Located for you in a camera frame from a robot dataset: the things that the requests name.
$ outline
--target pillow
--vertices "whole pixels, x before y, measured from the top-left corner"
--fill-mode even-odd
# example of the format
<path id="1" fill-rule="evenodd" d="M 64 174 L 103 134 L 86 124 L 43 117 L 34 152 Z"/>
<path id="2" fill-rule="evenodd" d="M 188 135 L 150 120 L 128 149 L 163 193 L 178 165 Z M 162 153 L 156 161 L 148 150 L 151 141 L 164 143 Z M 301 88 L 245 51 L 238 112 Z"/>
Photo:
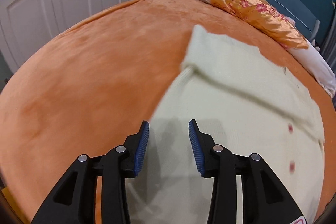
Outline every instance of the pillow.
<path id="1" fill-rule="evenodd" d="M 211 0 L 211 5 L 262 31 L 285 48 L 308 48 L 306 38 L 266 0 Z"/>
<path id="2" fill-rule="evenodd" d="M 308 49 L 288 48 L 287 51 L 316 79 L 330 98 L 336 93 L 335 74 L 313 45 Z"/>

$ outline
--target pink flower pattern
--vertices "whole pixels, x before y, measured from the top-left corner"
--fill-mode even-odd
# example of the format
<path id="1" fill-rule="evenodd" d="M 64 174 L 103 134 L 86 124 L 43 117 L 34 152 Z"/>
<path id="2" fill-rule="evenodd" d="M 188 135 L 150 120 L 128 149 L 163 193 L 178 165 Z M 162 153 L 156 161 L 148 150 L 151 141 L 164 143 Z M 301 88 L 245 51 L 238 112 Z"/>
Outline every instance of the pink flower pattern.
<path id="1" fill-rule="evenodd" d="M 280 13 L 273 6 L 268 8 L 268 12 L 270 15 L 274 16 L 275 18 L 280 16 Z"/>
<path id="2" fill-rule="evenodd" d="M 256 8 L 255 8 L 259 13 L 261 12 L 267 12 L 268 11 L 268 8 L 265 4 L 263 3 L 259 3 L 257 4 Z"/>
<path id="3" fill-rule="evenodd" d="M 281 16 L 281 19 L 282 19 L 283 21 L 289 22 L 289 20 L 287 19 L 287 17 L 286 17 L 285 15 L 280 14 L 280 16 Z"/>
<path id="4" fill-rule="evenodd" d="M 249 6 L 249 2 L 248 2 L 248 0 L 241 0 L 240 5 L 243 8 L 247 8 Z"/>
<path id="5" fill-rule="evenodd" d="M 236 12 L 233 10 L 233 3 L 228 3 L 224 11 L 228 12 L 231 15 L 236 15 Z"/>

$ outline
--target orange bedspread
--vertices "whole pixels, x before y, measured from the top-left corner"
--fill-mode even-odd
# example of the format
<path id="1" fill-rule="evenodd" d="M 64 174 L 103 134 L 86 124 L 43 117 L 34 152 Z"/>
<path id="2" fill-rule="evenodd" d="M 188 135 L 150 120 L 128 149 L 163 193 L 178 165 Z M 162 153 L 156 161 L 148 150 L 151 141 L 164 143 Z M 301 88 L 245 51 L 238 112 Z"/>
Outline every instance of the orange bedspread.
<path id="1" fill-rule="evenodd" d="M 336 114 L 322 87 L 278 43 L 218 8 L 198 0 L 133 0 L 54 38 L 0 95 L 1 172 L 30 220 L 78 155 L 105 154 L 150 119 L 179 74 L 195 24 L 258 46 L 309 89 L 325 129 L 322 212 L 336 190 Z"/>

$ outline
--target bed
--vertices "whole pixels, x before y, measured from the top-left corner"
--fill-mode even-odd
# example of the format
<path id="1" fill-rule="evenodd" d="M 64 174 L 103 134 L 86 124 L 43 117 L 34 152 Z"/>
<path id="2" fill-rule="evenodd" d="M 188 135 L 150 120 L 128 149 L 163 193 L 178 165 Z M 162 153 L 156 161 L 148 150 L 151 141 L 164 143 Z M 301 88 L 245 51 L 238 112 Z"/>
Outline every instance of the bed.
<path id="1" fill-rule="evenodd" d="M 132 0 L 58 35 L 1 93 L 1 173 L 29 220 L 78 155 L 103 155 L 151 119 L 196 24 L 257 46 L 308 88 L 325 134 L 322 213 L 336 189 L 336 113 L 325 90 L 277 42 L 229 13 L 199 0 Z"/>

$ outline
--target blue gripper pad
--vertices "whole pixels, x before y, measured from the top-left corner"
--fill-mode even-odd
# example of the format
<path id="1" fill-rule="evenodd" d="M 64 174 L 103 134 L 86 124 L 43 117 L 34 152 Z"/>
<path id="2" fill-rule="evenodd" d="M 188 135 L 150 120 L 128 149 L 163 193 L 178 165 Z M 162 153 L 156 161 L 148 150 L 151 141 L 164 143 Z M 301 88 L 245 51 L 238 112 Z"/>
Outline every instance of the blue gripper pad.
<path id="1" fill-rule="evenodd" d="M 201 173 L 201 176 L 204 176 L 205 167 L 204 167 L 204 153 L 202 151 L 198 136 L 196 134 L 196 128 L 193 125 L 193 121 L 189 122 L 189 138 L 191 146 L 193 148 L 193 153 L 195 157 L 195 162 L 198 172 Z"/>
<path id="2" fill-rule="evenodd" d="M 147 148 L 148 138 L 149 138 L 149 123 L 146 122 L 145 126 L 143 127 L 141 134 L 141 138 L 139 141 L 138 148 L 134 155 L 134 174 L 138 176 L 139 172 L 141 171 L 143 165 L 143 159 L 145 157 L 145 152 Z"/>

